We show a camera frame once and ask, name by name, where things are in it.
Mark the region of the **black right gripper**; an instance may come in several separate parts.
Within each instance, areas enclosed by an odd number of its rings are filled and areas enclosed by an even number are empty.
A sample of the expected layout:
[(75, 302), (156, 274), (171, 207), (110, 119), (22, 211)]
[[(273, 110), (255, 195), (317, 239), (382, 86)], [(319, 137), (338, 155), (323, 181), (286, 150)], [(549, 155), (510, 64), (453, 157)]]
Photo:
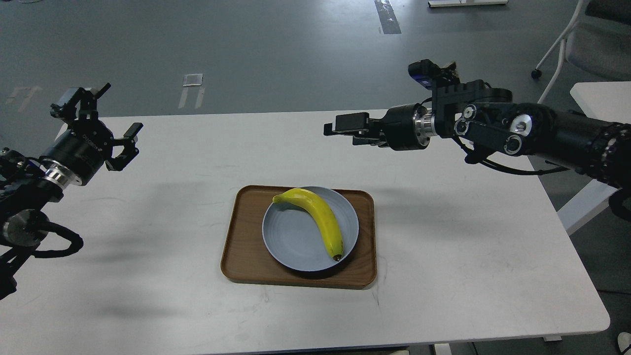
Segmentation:
[(367, 112), (337, 115), (323, 126), (323, 135), (353, 136), (353, 145), (388, 147), (395, 151), (423, 150), (434, 136), (434, 117), (421, 104), (392, 107), (380, 119)]

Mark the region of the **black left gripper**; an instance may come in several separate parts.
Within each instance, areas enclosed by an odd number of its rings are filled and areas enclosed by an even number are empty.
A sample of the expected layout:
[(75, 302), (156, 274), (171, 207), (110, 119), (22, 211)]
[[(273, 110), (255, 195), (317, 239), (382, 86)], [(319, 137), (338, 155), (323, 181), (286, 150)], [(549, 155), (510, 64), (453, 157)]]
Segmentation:
[[(106, 83), (100, 89), (69, 88), (57, 103), (50, 105), (50, 116), (71, 127), (40, 158), (68, 168), (76, 176), (79, 186), (87, 185), (104, 163), (109, 171), (119, 172), (140, 153), (136, 143), (142, 123), (131, 124), (123, 137), (114, 139), (112, 131), (98, 121), (98, 99), (111, 87)], [(118, 146), (122, 151), (112, 157), (112, 147)]]

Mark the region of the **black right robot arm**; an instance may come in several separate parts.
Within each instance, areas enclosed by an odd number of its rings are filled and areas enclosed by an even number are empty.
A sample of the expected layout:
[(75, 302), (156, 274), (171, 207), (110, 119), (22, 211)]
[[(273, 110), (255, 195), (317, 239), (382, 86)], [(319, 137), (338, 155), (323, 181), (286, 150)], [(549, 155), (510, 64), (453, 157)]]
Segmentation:
[(467, 164), (521, 176), (573, 170), (615, 188), (613, 213), (630, 219), (630, 126), (543, 104), (513, 102), (512, 92), (486, 81), (461, 83), (456, 63), (411, 63), (408, 74), (432, 92), (424, 103), (392, 107), (381, 118), (366, 112), (338, 115), (325, 136), (345, 135), (354, 145), (423, 150), (431, 137), (453, 140)]

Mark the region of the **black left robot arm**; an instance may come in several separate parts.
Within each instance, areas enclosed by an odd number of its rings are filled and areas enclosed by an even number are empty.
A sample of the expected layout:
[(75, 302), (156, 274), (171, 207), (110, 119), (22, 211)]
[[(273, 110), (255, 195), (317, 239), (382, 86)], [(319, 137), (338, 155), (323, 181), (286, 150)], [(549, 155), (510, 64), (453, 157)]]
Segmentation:
[(0, 261), (2, 298), (16, 292), (14, 276), (31, 257), (66, 257), (84, 245), (79, 234), (50, 221), (43, 207), (60, 202), (69, 185), (87, 185), (100, 168), (121, 171), (138, 156), (141, 123), (117, 139), (99, 118), (98, 100), (110, 86), (69, 88), (53, 103), (50, 115), (67, 128), (39, 157), (2, 149), (0, 238), (7, 247)]

